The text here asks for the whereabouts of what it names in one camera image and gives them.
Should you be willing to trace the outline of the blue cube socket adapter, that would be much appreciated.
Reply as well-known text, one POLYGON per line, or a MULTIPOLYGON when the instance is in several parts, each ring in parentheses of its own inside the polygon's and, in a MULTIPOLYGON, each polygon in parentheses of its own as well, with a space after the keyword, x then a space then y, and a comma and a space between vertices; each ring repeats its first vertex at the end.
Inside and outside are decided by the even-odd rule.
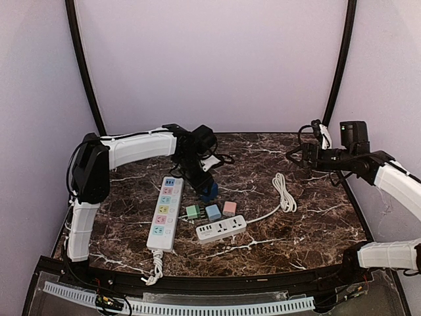
POLYGON ((208 203, 216 199, 217 195, 218 195, 218 184, 216 182, 213 182, 212 184, 209 184, 206 188, 203 189, 203 191, 200 193, 200 199, 204 203, 208 203))

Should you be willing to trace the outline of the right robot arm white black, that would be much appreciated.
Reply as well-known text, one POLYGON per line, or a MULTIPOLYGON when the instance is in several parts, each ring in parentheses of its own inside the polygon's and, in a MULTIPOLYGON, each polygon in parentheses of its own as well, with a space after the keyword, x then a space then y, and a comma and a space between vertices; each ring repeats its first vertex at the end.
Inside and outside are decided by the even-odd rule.
MULTIPOLYGON (((369 143, 323 149, 303 143, 286 153, 288 160, 320 172, 347 171, 389 194, 420 219, 420 179, 384 151, 370 151, 369 143)), ((358 270, 392 268, 420 274, 420 238, 403 242, 361 242, 344 251, 345 276, 358 270)))

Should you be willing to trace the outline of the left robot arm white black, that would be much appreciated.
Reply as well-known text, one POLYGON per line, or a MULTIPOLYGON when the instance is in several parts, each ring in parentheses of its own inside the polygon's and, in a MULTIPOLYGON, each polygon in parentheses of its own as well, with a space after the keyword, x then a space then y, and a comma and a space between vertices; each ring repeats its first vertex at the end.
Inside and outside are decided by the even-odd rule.
POLYGON ((177 176, 185 180, 203 200, 214 199, 218 186, 211 169, 222 164, 215 155, 217 138, 201 125, 190 132, 177 124, 156 130, 119 136, 89 133, 74 150, 66 171, 66 188, 74 206, 66 254, 73 262, 89 257, 93 222, 110 192, 111 170, 155 157, 170 157, 177 176))

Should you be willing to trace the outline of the light blue plug adapter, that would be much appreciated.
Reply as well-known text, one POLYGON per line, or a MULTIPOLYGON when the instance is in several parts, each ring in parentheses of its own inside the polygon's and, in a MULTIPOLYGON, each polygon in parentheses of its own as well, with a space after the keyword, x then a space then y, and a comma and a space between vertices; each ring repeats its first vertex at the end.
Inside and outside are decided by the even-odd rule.
POLYGON ((222 216, 217 204, 206 206, 205 207, 205 213, 207 214, 207 217, 208 217, 209 221, 211 221, 211 222, 220 219, 221 216, 222 216))

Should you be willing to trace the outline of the green plug adapter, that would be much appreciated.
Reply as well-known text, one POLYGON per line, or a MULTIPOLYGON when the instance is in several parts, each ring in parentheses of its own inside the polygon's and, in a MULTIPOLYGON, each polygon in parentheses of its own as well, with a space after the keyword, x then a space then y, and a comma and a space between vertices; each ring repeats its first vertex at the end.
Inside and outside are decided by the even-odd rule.
POLYGON ((198 219, 201 216, 198 205, 190 205, 186 207, 186 215, 189 220, 198 219))

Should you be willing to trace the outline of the pink plug adapter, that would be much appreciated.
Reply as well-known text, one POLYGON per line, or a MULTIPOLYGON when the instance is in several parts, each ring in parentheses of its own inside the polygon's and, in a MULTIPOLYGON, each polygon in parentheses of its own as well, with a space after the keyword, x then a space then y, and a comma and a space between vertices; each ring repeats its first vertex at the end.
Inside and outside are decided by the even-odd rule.
POLYGON ((233 217, 236 214, 237 203, 232 201, 225 201, 222 214, 226 217, 233 217))

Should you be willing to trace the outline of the small white power strip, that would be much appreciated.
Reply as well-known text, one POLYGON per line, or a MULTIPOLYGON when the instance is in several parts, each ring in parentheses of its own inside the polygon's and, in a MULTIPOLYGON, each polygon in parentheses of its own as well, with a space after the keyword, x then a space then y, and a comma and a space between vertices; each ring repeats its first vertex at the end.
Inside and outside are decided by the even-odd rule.
POLYGON ((208 244, 245 232, 246 228, 246 220, 242 215, 237 215, 221 221, 198 226, 196 228, 196 233, 200 244, 208 244))

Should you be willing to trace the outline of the long white colourful power strip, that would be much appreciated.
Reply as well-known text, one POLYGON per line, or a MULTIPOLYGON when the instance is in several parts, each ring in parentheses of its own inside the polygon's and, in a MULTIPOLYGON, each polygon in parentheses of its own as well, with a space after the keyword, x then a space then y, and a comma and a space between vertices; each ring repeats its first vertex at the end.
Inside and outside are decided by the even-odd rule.
POLYGON ((163 178, 155 207, 147 248, 171 252, 174 246, 178 215, 182 201, 184 180, 166 176, 163 178))

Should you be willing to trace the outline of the black front table rail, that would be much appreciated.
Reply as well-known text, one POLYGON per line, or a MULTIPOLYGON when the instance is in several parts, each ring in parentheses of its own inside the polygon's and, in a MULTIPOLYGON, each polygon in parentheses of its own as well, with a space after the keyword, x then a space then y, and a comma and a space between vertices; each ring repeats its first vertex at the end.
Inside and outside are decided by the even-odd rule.
POLYGON ((75 285, 88 290, 97 286, 106 292, 141 297, 144 293, 184 294, 195 296, 242 295, 266 292, 287 292, 290 296, 307 294, 324 296, 332 294, 336 288, 347 284, 356 284, 373 280, 370 270, 361 270, 353 276, 346 277, 342 265, 332 265, 306 271, 295 271, 262 276, 235 277, 181 277, 166 276, 155 285, 146 286, 139 273, 125 273, 100 269, 83 264, 73 266, 73 271, 80 278, 76 280, 68 272, 63 261, 41 256, 30 281, 34 289, 41 273, 49 273, 55 280, 75 285))

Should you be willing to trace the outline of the left black frame post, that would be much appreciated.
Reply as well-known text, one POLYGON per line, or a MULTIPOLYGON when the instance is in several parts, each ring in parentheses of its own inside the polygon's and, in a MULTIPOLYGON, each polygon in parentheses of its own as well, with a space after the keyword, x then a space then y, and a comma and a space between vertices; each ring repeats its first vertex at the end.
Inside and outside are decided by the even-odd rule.
POLYGON ((68 19, 68 26, 70 30, 74 53, 78 64, 80 78, 82 79, 82 84, 86 93, 89 109, 91 111, 99 135, 105 136, 107 134, 105 124, 103 122, 103 118, 99 110, 99 106, 95 97, 95 92, 86 63, 86 56, 84 53, 82 37, 76 14, 76 2, 74 0, 65 0, 64 4, 66 8, 66 15, 68 19))

